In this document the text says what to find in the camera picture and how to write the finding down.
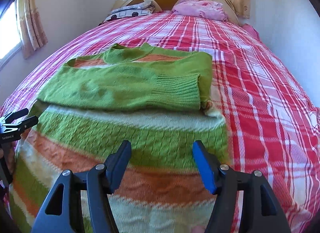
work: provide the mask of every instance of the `pink pillow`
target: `pink pillow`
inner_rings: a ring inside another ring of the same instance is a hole
[[[246,23],[244,26],[242,26],[242,29],[250,33],[257,40],[260,40],[259,33],[250,24]]]
[[[228,15],[223,4],[214,1],[181,0],[172,8],[175,15],[194,16],[216,21],[227,21]]]

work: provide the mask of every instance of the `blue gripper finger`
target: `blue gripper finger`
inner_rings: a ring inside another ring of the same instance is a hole
[[[215,194],[218,188],[218,167],[220,166],[220,162],[215,155],[207,152],[200,140],[193,143],[192,153],[196,165],[198,166],[204,187],[211,194]]]
[[[130,158],[131,143],[127,140],[124,140],[118,151],[114,154],[110,154],[106,159],[106,177],[109,182],[109,189],[112,193],[119,188]]]

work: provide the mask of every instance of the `red plaid bedspread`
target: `red plaid bedspread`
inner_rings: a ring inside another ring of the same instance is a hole
[[[320,109],[268,48],[231,23],[168,12],[108,22],[42,62],[5,101],[0,116],[30,108],[39,89],[67,60],[102,52],[113,43],[134,47],[144,42],[212,55],[211,96],[227,120],[231,165],[237,171],[261,170],[292,232],[302,231],[320,207]],[[234,230],[241,198],[240,193]]]

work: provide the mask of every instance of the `green sweater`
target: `green sweater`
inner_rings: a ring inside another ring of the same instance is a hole
[[[98,61],[112,66],[94,66]],[[91,67],[76,67],[83,63]],[[209,99],[211,81],[212,57],[207,53],[114,44],[101,54],[64,63],[38,99],[82,109],[198,110]]]

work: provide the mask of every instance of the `white wall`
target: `white wall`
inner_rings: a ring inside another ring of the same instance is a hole
[[[102,22],[116,0],[36,0],[48,43],[27,60],[21,51],[0,70],[0,105],[36,66]]]
[[[252,0],[248,23],[320,107],[320,17],[309,0]]]

